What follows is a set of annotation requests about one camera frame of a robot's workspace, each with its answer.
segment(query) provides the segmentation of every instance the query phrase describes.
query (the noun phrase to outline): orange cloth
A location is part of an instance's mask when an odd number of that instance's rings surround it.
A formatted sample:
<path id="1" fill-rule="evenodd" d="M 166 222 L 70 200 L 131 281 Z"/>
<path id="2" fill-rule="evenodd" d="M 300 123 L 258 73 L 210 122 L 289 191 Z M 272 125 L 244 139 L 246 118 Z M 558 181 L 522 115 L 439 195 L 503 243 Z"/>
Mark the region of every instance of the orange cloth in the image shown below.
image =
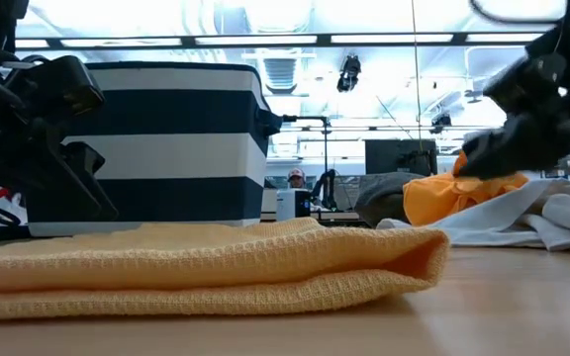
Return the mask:
<path id="1" fill-rule="evenodd" d="M 413 226 L 435 223 L 477 204 L 511 192 L 528 181 L 520 174 L 481 181 L 455 178 L 454 173 L 467 163 L 461 151 L 453 172 L 415 179 L 404 185 L 404 211 Z"/>

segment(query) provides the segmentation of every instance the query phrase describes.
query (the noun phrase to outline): navy and white striped bin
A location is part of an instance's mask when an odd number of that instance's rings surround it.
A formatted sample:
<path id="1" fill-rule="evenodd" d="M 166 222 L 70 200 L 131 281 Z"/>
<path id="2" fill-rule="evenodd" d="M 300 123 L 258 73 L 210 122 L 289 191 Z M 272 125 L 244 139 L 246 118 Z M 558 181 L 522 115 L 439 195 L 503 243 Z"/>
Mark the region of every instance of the navy and white striped bin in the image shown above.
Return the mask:
<path id="1" fill-rule="evenodd" d="M 107 102 L 78 120 L 66 141 L 106 159 L 96 178 L 120 215 L 114 222 L 47 219 L 34 207 L 34 236 L 136 228 L 142 223 L 258 223 L 270 112 L 256 70 L 246 65 L 119 62 L 89 64 Z"/>

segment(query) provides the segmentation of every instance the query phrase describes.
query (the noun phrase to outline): white cloth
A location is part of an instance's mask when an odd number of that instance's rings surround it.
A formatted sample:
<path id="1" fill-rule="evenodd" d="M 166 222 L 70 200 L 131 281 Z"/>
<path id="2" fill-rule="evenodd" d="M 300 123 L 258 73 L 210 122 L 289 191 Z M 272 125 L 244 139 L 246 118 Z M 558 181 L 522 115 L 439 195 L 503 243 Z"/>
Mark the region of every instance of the white cloth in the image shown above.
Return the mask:
<path id="1" fill-rule="evenodd" d="M 410 227 L 385 219 L 377 228 Z M 520 189 L 449 216 L 428 227 L 445 231 L 453 246 L 570 249 L 570 182 L 531 180 Z"/>

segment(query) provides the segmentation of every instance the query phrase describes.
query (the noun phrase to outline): yellow towel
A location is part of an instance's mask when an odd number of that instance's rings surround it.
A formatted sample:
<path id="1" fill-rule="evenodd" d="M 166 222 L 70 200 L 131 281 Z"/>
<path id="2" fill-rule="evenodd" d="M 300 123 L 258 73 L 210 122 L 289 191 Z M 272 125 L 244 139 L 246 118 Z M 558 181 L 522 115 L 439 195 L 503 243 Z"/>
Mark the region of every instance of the yellow towel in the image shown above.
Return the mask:
<path id="1" fill-rule="evenodd" d="M 434 286 L 447 250 L 436 229 L 310 218 L 19 242 L 0 246 L 0 319 L 335 310 Z"/>

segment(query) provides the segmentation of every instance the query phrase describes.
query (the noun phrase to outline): table surface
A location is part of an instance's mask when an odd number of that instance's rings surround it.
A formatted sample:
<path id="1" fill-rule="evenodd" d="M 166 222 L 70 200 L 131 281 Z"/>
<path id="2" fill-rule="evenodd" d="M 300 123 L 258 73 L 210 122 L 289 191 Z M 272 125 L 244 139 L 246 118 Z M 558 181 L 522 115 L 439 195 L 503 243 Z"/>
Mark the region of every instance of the table surface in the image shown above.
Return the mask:
<path id="1" fill-rule="evenodd" d="M 436 288 L 331 313 L 0 323 L 0 355 L 570 355 L 570 253 L 455 249 Z"/>

